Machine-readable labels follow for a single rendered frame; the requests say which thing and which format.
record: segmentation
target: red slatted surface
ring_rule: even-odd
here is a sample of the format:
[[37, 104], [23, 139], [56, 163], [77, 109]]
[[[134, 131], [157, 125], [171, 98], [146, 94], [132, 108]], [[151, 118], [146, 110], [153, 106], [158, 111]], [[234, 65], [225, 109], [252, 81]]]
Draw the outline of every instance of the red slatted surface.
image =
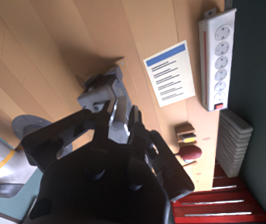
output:
[[[247, 190], [240, 178], [228, 178], [223, 176], [223, 170], [219, 165], [215, 166], [214, 175], [219, 178], [213, 180], [213, 187], [236, 185], [236, 188], [215, 189], [209, 192], [194, 192], [177, 202], [172, 202], [172, 212], [175, 223], [238, 223], [238, 222], [266, 222], [266, 214], [258, 205], [254, 197]], [[183, 205], [198, 202], [222, 202], [244, 200], [243, 202]], [[250, 215], [240, 216], [196, 216], [187, 214], [215, 214], [232, 212], [251, 212]]]

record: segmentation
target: white power strip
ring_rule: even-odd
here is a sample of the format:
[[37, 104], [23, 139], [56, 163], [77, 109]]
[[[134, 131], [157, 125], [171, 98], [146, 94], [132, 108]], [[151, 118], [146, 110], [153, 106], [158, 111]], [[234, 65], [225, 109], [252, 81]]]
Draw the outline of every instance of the white power strip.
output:
[[214, 8], [198, 22], [202, 105], [208, 111], [227, 108], [236, 11], [232, 8], [216, 14]]

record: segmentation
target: red round object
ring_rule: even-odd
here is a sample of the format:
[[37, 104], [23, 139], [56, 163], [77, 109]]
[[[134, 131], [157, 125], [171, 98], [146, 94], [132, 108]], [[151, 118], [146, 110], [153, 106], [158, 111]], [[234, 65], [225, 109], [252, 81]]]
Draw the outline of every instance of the red round object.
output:
[[178, 155], [182, 157], [184, 160], [190, 160], [190, 159], [197, 159], [201, 157], [202, 151], [200, 148], [198, 148], [195, 145], [189, 145], [185, 147], [181, 147], [179, 149]]

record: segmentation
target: blue stripe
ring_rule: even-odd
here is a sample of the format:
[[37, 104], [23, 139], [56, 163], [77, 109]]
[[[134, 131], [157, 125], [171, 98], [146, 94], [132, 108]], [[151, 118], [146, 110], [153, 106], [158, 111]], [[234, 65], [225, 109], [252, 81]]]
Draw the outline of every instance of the blue stripe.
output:
[[162, 55], [159, 55], [153, 59], [150, 59], [149, 61], [146, 62], [147, 66], [152, 66], [158, 62], [161, 62], [164, 59], [167, 59], [171, 56], [174, 56], [177, 53], [180, 53], [182, 51], [186, 50], [185, 44], [182, 44], [181, 46], [177, 46], [174, 49], [169, 50], [168, 52], [163, 53]]

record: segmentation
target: paper sheet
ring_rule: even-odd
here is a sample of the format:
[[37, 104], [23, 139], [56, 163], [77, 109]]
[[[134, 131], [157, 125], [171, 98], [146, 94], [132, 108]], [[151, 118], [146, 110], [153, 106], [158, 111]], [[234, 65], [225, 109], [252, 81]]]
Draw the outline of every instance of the paper sheet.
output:
[[143, 60], [160, 107], [195, 96], [187, 41]]

